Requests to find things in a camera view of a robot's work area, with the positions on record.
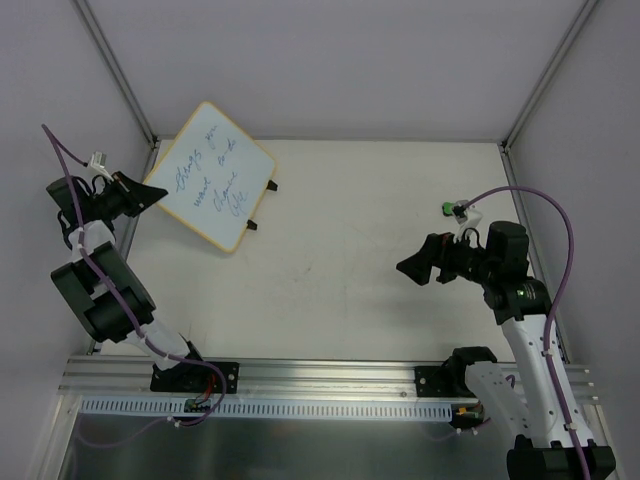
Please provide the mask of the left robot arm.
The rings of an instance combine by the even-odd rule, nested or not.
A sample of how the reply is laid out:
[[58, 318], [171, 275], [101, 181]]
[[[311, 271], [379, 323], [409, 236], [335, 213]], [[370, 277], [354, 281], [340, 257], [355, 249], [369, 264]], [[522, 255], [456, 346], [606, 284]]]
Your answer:
[[192, 342], [154, 317], [154, 301], [116, 248], [114, 220], [139, 216], [168, 192], [121, 172], [99, 193], [77, 176], [60, 178], [46, 191], [59, 207], [71, 253], [51, 280], [89, 336], [97, 343], [128, 343], [149, 355], [153, 391], [211, 392], [215, 373]]

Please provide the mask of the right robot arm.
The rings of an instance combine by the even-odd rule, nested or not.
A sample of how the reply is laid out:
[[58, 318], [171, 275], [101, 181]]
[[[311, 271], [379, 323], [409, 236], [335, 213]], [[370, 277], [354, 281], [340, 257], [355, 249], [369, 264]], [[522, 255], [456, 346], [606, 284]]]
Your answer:
[[507, 383], [487, 347], [455, 349], [441, 377], [456, 395], [480, 401], [506, 444], [509, 477], [605, 479], [616, 468], [613, 450], [596, 442], [579, 410], [557, 336], [548, 325], [548, 291], [528, 273], [528, 250], [522, 225], [496, 221], [483, 246], [452, 233], [430, 234], [396, 268], [420, 286], [437, 269], [441, 284], [463, 278], [482, 287], [513, 353], [523, 393], [516, 394]]

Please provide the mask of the green whiteboard eraser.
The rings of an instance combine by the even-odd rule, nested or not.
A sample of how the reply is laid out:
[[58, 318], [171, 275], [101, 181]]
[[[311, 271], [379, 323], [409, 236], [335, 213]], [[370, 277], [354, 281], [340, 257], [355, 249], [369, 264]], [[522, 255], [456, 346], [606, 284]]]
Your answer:
[[444, 202], [441, 206], [442, 214], [445, 217], [452, 217], [455, 215], [454, 213], [455, 204], [451, 202]]

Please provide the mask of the yellow framed whiteboard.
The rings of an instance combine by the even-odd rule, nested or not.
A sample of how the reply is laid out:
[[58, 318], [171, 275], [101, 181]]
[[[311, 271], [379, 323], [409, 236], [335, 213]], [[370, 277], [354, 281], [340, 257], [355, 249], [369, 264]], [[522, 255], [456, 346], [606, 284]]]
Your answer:
[[276, 172], [276, 160], [204, 101], [144, 179], [157, 205], [225, 253], [236, 251]]

